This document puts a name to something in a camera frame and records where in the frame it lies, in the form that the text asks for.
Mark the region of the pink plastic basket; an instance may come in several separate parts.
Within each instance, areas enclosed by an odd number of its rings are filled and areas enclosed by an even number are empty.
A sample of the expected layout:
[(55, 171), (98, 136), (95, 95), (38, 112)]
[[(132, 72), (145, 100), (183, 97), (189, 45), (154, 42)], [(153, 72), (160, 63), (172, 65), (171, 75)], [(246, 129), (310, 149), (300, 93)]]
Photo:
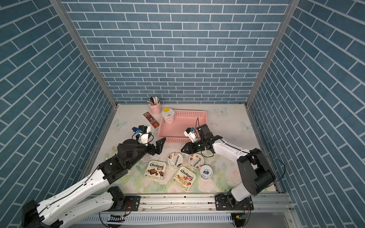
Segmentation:
[(193, 128), (199, 124), (207, 124), (207, 112), (197, 110), (175, 110), (174, 121), (167, 124), (164, 118), (161, 118), (158, 129), (158, 137), (166, 138), (167, 143), (187, 143), (191, 140), (184, 135), (187, 128)]

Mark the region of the round Chobani yogurt dark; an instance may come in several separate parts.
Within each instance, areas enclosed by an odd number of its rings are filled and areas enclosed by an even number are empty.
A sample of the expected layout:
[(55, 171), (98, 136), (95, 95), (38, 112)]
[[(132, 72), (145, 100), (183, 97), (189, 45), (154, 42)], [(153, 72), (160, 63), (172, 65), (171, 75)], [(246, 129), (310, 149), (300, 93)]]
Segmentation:
[(168, 156), (167, 162), (172, 168), (179, 168), (183, 164), (183, 156), (177, 152), (171, 153)]

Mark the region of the square Chobani flip chocolate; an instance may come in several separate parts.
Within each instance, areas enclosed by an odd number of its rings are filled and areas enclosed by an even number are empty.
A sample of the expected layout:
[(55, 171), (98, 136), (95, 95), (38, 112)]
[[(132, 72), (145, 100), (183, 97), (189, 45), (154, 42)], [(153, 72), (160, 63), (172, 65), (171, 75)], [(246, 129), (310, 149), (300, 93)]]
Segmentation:
[(151, 160), (148, 162), (144, 177), (155, 181), (161, 181), (164, 177), (165, 168), (165, 162)]

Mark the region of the white yellow yogurt cup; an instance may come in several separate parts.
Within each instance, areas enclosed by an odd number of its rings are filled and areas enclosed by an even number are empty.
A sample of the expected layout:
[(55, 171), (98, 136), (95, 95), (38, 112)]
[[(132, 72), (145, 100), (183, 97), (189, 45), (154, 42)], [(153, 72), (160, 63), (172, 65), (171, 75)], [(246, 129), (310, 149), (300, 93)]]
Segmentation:
[(175, 111), (173, 109), (165, 108), (162, 110), (162, 117), (163, 117), (164, 121), (166, 122), (166, 124), (173, 123), (174, 116), (175, 116)]

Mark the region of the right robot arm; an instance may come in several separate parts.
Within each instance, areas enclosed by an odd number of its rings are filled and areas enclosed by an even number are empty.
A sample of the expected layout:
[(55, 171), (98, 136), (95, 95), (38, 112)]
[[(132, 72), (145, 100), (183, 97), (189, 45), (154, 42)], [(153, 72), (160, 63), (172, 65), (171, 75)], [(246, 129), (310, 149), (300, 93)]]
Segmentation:
[(181, 149), (182, 153), (196, 154), (209, 150), (237, 163), (241, 182), (225, 195), (226, 203), (232, 210), (248, 210), (245, 200), (256, 196), (275, 182), (276, 175), (267, 161), (268, 156), (260, 149), (239, 148), (219, 135), (214, 136), (206, 124), (195, 129), (187, 128), (184, 135), (191, 141)]

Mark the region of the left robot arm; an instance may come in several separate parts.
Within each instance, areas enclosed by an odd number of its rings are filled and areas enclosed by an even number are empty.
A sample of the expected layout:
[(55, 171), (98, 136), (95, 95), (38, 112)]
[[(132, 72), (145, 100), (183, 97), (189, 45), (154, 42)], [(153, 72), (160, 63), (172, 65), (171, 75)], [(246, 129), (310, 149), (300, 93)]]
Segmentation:
[(113, 209), (130, 212), (132, 206), (118, 186), (112, 186), (146, 154), (161, 154), (166, 139), (142, 144), (127, 139), (117, 153), (100, 163), (87, 177), (49, 199), (23, 205), (24, 228), (67, 228), (93, 214)]

